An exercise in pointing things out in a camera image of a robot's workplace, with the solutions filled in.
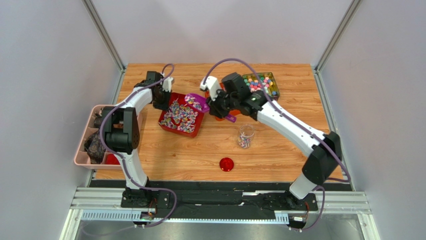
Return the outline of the purple plastic scoop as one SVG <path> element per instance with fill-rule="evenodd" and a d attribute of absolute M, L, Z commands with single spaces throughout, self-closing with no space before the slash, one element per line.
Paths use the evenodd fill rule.
<path fill-rule="evenodd" d="M 184 97 L 185 102 L 195 111 L 200 113 L 209 113 L 210 107 L 206 103 L 206 98 L 196 93 L 188 93 Z"/>

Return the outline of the red tray of swirl lollipops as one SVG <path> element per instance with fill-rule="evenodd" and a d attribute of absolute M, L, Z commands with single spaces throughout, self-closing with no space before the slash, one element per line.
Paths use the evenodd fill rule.
<path fill-rule="evenodd" d="M 201 128 L 204 114 L 192 109 L 185 101 L 185 95 L 173 92 L 169 107 L 163 110 L 158 125 L 165 131 L 195 138 Z"/>

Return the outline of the clear plastic jar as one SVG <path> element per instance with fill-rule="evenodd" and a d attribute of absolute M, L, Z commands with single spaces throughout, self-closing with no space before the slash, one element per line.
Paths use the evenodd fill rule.
<path fill-rule="evenodd" d="M 237 135 L 238 145 L 243 149 L 249 148 L 254 138 L 254 135 L 255 135 L 255 128 L 252 125 L 250 124 L 242 125 L 239 128 L 239 132 Z"/>

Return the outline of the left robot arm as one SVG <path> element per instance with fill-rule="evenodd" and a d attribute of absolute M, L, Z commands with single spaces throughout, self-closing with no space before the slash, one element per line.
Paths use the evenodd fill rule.
<path fill-rule="evenodd" d="M 154 188 L 142 169 L 138 147 L 138 116 L 147 105 L 159 110 L 169 107 L 174 79 L 170 74 L 148 71 L 146 78 L 135 85 L 130 95 L 102 112 L 99 138 L 104 148 L 119 161 L 126 180 L 123 197 L 127 201 L 152 201 Z"/>

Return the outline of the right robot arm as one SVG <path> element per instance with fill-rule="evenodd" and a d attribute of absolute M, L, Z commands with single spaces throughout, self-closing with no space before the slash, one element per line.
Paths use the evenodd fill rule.
<path fill-rule="evenodd" d="M 289 192 L 299 200 L 304 199 L 316 186 L 322 185 L 341 163 L 340 136 L 331 131 L 317 130 L 283 109 L 277 101 L 268 101 L 264 92 L 252 92 L 243 77 L 234 72 L 222 79 L 222 83 L 208 76 L 200 89 L 209 92 L 206 100 L 209 113 L 218 118 L 238 110 L 244 116 L 267 125 L 295 144 L 307 160 L 302 173 L 290 185 Z"/>

